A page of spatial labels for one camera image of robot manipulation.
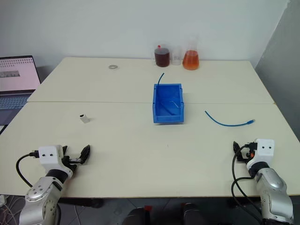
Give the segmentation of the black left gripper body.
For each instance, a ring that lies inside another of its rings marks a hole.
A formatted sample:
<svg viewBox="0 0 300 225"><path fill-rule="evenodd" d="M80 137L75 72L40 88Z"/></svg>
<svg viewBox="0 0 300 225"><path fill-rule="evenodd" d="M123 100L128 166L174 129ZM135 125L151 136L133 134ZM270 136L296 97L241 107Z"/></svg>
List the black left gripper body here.
<svg viewBox="0 0 300 225"><path fill-rule="evenodd" d="M81 158L70 158L70 156L66 155L67 150L63 150L63 158L62 163L64 166L66 166L68 169L70 169L72 172L75 172L77 169L77 164L80 164L82 162Z"/></svg>

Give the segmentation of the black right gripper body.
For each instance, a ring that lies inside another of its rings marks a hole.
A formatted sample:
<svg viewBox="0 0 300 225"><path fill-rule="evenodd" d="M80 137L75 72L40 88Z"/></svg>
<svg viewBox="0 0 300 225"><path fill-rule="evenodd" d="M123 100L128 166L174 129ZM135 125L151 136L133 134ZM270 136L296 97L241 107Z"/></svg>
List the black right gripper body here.
<svg viewBox="0 0 300 225"><path fill-rule="evenodd" d="M240 155L236 156L237 161L247 164L255 156L257 145L256 142L250 142L241 146Z"/></svg>

